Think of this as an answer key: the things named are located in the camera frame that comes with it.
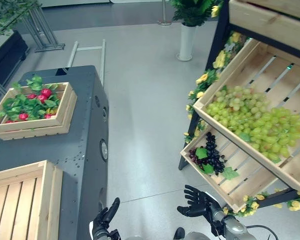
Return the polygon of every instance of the grape leaf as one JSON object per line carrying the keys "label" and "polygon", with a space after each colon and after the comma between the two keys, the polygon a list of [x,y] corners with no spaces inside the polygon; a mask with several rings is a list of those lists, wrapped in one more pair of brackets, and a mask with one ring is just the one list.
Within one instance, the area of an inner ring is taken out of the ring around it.
{"label": "grape leaf", "polygon": [[209,163],[207,165],[202,164],[203,166],[203,172],[205,174],[213,174],[215,172],[215,169],[213,166],[211,166]]}
{"label": "grape leaf", "polygon": [[224,172],[222,173],[222,176],[224,176],[224,178],[228,179],[228,180],[231,180],[233,178],[236,178],[239,176],[239,173],[237,173],[236,171],[234,171],[232,169],[231,166],[229,167],[225,167],[224,168]]}
{"label": "grape leaf", "polygon": [[249,135],[248,133],[241,132],[241,133],[239,134],[239,137],[240,137],[243,141],[245,141],[245,142],[247,142],[247,143],[250,142],[250,135]]}
{"label": "grape leaf", "polygon": [[44,100],[44,103],[45,103],[49,108],[52,108],[52,107],[57,106],[56,102],[51,101],[51,100]]}
{"label": "grape leaf", "polygon": [[208,156],[207,155],[207,149],[205,149],[203,147],[198,147],[195,150],[195,155],[198,157],[198,159],[204,159]]}

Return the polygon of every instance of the red fruit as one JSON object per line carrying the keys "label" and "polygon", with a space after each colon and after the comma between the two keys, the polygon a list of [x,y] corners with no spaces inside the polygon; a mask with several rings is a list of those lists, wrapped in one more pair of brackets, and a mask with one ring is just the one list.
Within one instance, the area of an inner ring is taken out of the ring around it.
{"label": "red fruit", "polygon": [[45,119],[50,119],[50,118],[51,118],[51,116],[52,116],[52,114],[50,114],[50,113],[47,113],[47,114],[45,114],[45,115],[44,115],[44,118],[45,118]]}
{"label": "red fruit", "polygon": [[37,97],[37,95],[35,95],[34,93],[29,94],[28,96],[26,96],[28,99],[35,99]]}
{"label": "red fruit", "polygon": [[39,95],[36,98],[39,99],[43,104],[45,103],[45,100],[48,99],[45,95]]}
{"label": "red fruit", "polygon": [[29,115],[27,113],[19,114],[19,119],[22,120],[22,121],[27,121],[28,117],[29,117]]}
{"label": "red fruit", "polygon": [[46,96],[46,98],[49,98],[52,94],[52,91],[48,88],[44,88],[41,90],[41,95]]}

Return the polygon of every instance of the artificial grapes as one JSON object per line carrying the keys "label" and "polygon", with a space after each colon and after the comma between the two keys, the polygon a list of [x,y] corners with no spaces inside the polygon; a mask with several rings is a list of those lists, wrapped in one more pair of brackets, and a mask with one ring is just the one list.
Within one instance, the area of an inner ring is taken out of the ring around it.
{"label": "artificial grapes", "polygon": [[288,158],[300,139],[300,115],[284,107],[269,110],[264,93],[235,86],[215,93],[206,112],[274,163]]}

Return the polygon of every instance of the gray floor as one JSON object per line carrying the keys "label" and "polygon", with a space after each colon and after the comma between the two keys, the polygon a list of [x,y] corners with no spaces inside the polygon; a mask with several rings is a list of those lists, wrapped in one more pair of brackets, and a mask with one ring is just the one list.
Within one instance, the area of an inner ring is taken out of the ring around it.
{"label": "gray floor", "polygon": [[[46,7],[43,9],[51,28],[56,30],[82,29],[95,27],[155,24],[162,20],[161,2],[134,3],[96,3]],[[175,9],[166,3],[166,19],[172,20]],[[26,34],[27,29],[22,23],[16,29]]]}
{"label": "gray floor", "polygon": [[[65,67],[74,41],[79,41],[79,47],[91,47],[106,39],[104,86],[110,106],[107,198],[108,204],[115,197],[121,199],[110,229],[118,228],[122,239],[140,235],[145,240],[170,240],[177,227],[216,239],[203,217],[187,218],[176,210],[186,204],[185,184],[208,191],[224,203],[193,168],[178,170],[183,132],[189,126],[185,110],[188,92],[204,71],[216,25],[210,21],[198,28],[189,62],[175,57],[179,23],[60,30],[55,34],[66,44],[65,50],[44,53],[34,53],[30,36],[23,36],[31,50],[14,80],[28,71]],[[97,50],[81,51],[73,65],[99,69],[100,57]],[[275,187],[286,186],[277,182],[269,192]],[[280,240],[300,240],[300,211],[270,206],[240,220],[247,225],[266,225]],[[251,232],[258,240],[269,235],[266,230]]]}

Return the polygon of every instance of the empty wooden crate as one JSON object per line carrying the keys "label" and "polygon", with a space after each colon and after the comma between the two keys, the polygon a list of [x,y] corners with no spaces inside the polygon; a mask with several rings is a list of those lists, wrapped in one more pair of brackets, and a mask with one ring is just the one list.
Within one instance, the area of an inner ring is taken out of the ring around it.
{"label": "empty wooden crate", "polygon": [[57,240],[63,172],[40,161],[0,171],[0,240]]}
{"label": "empty wooden crate", "polygon": [[213,128],[290,187],[300,191],[300,139],[295,147],[289,147],[290,157],[274,163],[207,114],[207,106],[213,101],[215,93],[224,85],[245,86],[252,80],[256,92],[267,92],[266,97],[270,100],[270,107],[276,107],[284,102],[285,108],[294,114],[300,114],[300,88],[297,88],[300,87],[300,59],[254,39],[244,46],[223,70],[219,81],[212,84],[193,107]]}

